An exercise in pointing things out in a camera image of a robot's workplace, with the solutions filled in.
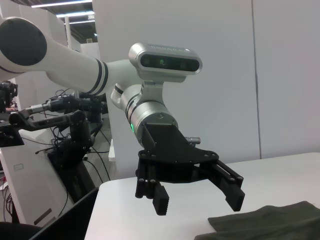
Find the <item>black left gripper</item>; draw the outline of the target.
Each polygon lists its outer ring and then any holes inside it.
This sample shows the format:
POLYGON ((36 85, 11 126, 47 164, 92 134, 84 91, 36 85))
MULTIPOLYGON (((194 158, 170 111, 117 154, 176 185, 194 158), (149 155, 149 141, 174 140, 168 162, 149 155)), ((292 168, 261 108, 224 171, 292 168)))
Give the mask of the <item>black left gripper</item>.
POLYGON ((215 152, 192 146, 177 127, 143 125, 142 146, 135 197, 151 199, 158 216, 167 214, 170 199, 160 182, 182 184, 208 179, 222 191, 234 212, 241 210, 244 178, 220 161, 215 152))

